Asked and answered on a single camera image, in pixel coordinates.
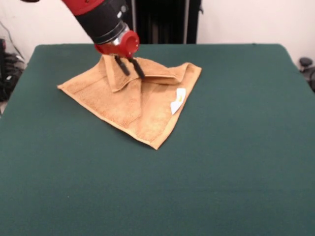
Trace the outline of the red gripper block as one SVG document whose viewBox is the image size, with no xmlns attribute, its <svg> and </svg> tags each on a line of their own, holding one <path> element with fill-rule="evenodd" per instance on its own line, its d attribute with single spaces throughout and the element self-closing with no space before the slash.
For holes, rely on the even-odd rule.
<svg viewBox="0 0 315 236">
<path fill-rule="evenodd" d="M 128 30 L 122 32 L 114 41 L 100 45 L 95 44 L 94 47 L 99 53 L 103 55 L 115 55 L 114 58 L 117 65 L 126 76 L 130 75 L 130 71 L 125 63 L 121 60 L 121 57 L 130 58 L 129 62 L 132 63 L 137 75 L 141 79 L 144 79 L 145 74 L 140 64 L 135 58 L 133 58 L 133 55 L 138 51 L 139 45 L 140 40 L 137 33 L 132 30 Z"/>
</svg>

